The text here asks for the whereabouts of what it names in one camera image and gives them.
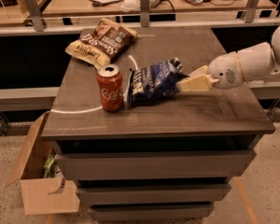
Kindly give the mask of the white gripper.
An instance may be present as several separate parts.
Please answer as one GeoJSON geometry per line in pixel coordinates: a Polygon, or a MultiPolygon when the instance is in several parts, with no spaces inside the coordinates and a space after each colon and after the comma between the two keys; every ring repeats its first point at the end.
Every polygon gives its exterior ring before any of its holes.
{"type": "Polygon", "coordinates": [[[244,75],[236,52],[216,57],[209,67],[204,65],[176,83],[179,91],[210,91],[214,85],[227,90],[244,84],[244,75]]]}

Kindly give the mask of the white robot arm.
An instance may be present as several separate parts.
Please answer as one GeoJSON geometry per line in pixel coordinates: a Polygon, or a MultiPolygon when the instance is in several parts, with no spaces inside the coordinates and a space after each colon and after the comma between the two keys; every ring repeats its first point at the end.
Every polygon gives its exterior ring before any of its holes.
{"type": "Polygon", "coordinates": [[[227,90],[250,81],[280,81],[280,26],[271,42],[216,57],[176,83],[179,91],[227,90]]]}

